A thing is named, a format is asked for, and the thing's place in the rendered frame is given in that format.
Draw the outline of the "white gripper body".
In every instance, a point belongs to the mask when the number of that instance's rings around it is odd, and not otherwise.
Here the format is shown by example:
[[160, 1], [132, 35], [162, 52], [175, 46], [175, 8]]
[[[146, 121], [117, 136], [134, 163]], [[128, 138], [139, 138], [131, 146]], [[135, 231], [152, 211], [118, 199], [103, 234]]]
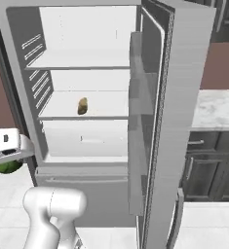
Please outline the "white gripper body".
[[17, 128], [0, 128], [0, 164], [32, 157], [35, 149], [32, 141]]

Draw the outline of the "dark grey drawer front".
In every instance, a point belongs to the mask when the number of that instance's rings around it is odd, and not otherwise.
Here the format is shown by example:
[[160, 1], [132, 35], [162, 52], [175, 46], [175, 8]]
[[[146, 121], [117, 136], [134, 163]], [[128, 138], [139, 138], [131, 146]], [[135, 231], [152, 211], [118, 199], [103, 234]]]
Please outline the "dark grey drawer front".
[[219, 131], [191, 131], [189, 141], [205, 141], [202, 145], [187, 145], [188, 153], [214, 152], [220, 137]]

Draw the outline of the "grey fridge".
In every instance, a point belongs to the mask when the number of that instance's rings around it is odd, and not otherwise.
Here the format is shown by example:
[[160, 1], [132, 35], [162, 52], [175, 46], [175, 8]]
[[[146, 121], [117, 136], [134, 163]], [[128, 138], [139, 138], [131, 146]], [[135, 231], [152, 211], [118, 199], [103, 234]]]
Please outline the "grey fridge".
[[128, 51], [139, 0], [0, 0], [0, 33], [37, 167], [114, 167], [124, 157], [53, 157], [39, 114], [54, 91], [126, 91], [127, 69], [26, 70], [45, 50]]

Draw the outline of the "grey freezer drawer front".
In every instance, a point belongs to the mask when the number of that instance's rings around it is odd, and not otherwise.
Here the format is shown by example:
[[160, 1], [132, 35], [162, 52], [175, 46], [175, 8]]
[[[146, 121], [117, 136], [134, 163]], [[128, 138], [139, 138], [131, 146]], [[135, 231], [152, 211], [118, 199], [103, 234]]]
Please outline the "grey freezer drawer front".
[[114, 167], [37, 167], [38, 186], [69, 188], [82, 191], [87, 209], [76, 220], [77, 227], [130, 228], [135, 217], [129, 213], [128, 170]]

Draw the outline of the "green round object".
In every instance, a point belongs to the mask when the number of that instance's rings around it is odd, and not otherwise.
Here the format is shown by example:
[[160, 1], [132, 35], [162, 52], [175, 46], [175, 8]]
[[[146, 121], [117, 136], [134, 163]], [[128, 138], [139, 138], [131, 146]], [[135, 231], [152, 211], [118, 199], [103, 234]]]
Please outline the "green round object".
[[21, 160], [13, 160], [9, 162], [4, 162], [0, 164], [0, 173], [10, 174], [19, 170], [23, 165]]

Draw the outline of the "white fridge drawer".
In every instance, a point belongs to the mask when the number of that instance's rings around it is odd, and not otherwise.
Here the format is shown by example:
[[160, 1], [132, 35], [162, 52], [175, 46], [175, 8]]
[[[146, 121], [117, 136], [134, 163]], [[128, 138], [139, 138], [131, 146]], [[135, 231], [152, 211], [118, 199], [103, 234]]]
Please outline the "white fridge drawer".
[[128, 153], [128, 122], [44, 121], [53, 157], [124, 157]]

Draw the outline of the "white fridge shelf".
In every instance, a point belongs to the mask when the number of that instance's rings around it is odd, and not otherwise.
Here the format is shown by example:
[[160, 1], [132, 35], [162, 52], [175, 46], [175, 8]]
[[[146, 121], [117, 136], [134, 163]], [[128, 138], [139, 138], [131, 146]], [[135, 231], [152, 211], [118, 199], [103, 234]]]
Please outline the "white fridge shelf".
[[[78, 103], [87, 98], [88, 110], [78, 114]], [[54, 91], [41, 121], [51, 120], [126, 120], [129, 116], [129, 98], [126, 91]]]
[[45, 50], [26, 65], [26, 70], [81, 70], [81, 69], [127, 69], [130, 67], [128, 51], [118, 50]]

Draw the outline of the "grey fridge door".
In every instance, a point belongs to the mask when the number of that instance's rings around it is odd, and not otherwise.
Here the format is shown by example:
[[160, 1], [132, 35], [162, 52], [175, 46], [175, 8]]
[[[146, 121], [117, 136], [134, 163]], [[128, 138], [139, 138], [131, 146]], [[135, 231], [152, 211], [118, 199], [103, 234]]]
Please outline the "grey fridge door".
[[215, 10], [141, 0], [130, 41], [128, 183], [137, 249], [167, 249]]

